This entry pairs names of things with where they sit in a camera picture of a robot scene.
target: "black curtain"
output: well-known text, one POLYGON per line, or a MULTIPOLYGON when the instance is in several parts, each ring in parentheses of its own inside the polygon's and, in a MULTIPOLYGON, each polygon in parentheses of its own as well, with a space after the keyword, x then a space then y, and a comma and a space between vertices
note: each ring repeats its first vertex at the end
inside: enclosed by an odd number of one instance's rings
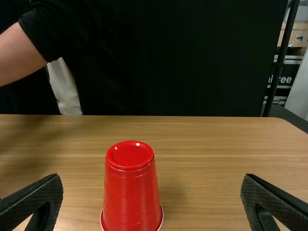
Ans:
MULTIPOLYGON (((0 0, 0 33, 29 10, 29 0, 0 0)), ((0 88, 0 114, 58 115, 45 68, 0 88)))

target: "person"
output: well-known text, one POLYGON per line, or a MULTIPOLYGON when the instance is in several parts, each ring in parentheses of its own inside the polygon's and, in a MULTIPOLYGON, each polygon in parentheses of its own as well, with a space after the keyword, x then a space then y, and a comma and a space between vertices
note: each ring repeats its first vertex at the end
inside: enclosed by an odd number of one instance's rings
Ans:
MULTIPOLYGON (((1 0, 0 34, 28 11, 28 0, 1 0)), ((0 114, 59 115, 46 68, 0 87, 0 114)))
POLYGON ((0 35, 0 86, 63 58, 84 115, 138 115, 131 56, 138 52, 127 4, 114 0, 32 0, 0 35))

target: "black backdrop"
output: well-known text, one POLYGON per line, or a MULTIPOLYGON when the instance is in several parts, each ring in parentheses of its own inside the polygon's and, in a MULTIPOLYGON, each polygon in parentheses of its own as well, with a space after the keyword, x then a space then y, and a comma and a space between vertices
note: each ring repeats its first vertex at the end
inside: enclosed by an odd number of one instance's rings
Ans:
POLYGON ((144 5, 147 115, 260 115, 287 0, 144 5))

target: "table surface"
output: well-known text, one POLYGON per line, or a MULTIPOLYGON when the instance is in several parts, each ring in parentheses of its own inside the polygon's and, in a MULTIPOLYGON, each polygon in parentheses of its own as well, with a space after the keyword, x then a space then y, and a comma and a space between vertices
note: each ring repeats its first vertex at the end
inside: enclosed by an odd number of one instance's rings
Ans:
POLYGON ((246 173, 308 201, 308 135, 240 117, 0 115, 0 197, 56 172, 64 200, 54 230, 99 231, 105 153, 124 140, 154 150, 162 231, 249 231, 246 173))

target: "red plastic cup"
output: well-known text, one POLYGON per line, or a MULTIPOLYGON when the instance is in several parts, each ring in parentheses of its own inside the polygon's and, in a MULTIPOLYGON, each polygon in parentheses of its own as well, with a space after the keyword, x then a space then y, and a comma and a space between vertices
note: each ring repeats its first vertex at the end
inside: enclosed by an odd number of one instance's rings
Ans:
POLYGON ((159 201, 152 148, 139 141, 113 145, 105 162, 103 231, 158 231, 164 213, 159 201))

